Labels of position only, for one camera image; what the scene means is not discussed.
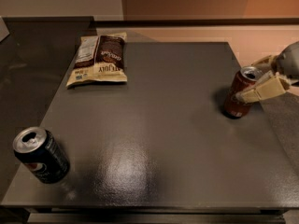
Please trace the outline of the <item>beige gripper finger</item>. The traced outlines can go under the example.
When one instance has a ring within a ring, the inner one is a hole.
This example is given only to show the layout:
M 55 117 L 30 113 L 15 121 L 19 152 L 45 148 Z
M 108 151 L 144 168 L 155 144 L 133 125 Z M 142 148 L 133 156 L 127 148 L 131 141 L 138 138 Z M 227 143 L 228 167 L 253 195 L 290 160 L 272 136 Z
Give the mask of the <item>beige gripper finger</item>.
M 268 55 L 254 62 L 252 66 L 261 70 L 263 73 L 267 73 L 267 72 L 276 73 L 277 71 L 276 59 L 277 59 L 276 55 Z
M 290 86 L 291 84 L 287 78 L 267 72 L 254 85 L 239 91 L 235 97 L 242 103 L 251 104 L 278 97 L 284 94 Z

